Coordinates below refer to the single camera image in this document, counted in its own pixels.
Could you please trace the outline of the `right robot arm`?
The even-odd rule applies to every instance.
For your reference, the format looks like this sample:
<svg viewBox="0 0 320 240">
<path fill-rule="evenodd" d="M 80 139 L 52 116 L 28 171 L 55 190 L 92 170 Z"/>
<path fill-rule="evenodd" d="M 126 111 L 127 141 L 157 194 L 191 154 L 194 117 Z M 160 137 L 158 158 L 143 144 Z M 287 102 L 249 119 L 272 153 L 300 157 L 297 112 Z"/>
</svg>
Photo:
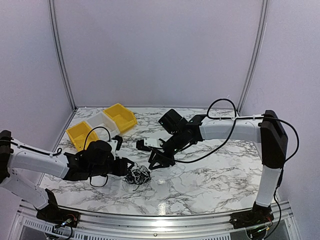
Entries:
<svg viewBox="0 0 320 240">
<path fill-rule="evenodd" d="M 287 155 L 289 137 L 284 125 L 297 134 L 295 127 L 289 122 L 278 118 L 273 110 L 252 116 L 213 117 L 206 114 L 196 114 L 186 120 L 176 110 L 168 110 L 158 123 L 169 133 L 168 140 L 156 140 L 144 146 L 150 149 L 148 159 L 149 169 L 168 168 L 178 162 L 175 155 L 182 149 L 209 140 L 223 140 L 223 143 L 206 155 L 195 159 L 203 160 L 220 150 L 229 140 L 249 141 L 261 145 L 262 175 L 258 193 L 247 219 L 252 224 L 258 224 L 270 210 L 272 200 L 280 187 L 285 164 L 297 152 Z"/>
</svg>

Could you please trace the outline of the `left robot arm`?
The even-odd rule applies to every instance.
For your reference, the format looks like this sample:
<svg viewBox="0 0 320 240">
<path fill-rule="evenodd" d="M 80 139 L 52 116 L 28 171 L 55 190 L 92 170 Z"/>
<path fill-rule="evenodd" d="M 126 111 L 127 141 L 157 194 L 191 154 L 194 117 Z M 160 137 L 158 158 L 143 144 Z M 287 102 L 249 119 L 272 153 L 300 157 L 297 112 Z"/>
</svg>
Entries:
<svg viewBox="0 0 320 240">
<path fill-rule="evenodd" d="M 12 137 L 9 130 L 0 132 L 0 186 L 32 204 L 40 215 L 53 223 L 63 219 L 52 191 L 36 186 L 19 176 L 16 169 L 48 174 L 64 181 L 79 182 L 108 175 L 123 177 L 133 168 L 134 162 L 117 156 L 121 138 L 109 141 L 96 140 L 77 153 L 45 151 L 34 148 Z"/>
</svg>

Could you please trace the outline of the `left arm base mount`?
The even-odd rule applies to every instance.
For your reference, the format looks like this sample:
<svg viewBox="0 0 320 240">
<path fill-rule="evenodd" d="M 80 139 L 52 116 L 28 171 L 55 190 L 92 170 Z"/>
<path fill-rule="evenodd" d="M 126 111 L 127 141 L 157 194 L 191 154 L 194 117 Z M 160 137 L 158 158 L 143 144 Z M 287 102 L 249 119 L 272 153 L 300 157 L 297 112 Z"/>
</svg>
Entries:
<svg viewBox="0 0 320 240">
<path fill-rule="evenodd" d="M 45 192 L 48 198 L 47 205 L 41 209 L 35 208 L 37 211 L 36 217 L 56 225 L 61 225 L 63 222 L 71 220 L 71 222 L 66 225 L 68 227 L 76 228 L 80 213 L 78 211 L 60 208 L 54 193 L 47 188 L 45 189 Z"/>
</svg>

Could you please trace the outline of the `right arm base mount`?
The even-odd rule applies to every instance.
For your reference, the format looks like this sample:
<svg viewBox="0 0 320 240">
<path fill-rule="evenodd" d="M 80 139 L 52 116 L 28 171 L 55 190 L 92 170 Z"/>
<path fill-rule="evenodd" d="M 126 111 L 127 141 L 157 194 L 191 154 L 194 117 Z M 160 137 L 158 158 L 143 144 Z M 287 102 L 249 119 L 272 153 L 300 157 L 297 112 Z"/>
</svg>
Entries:
<svg viewBox="0 0 320 240">
<path fill-rule="evenodd" d="M 229 223 L 234 229 L 247 228 L 255 225 L 270 223 L 274 220 L 271 205 L 265 207 L 254 202 L 250 210 L 232 213 Z"/>
</svg>

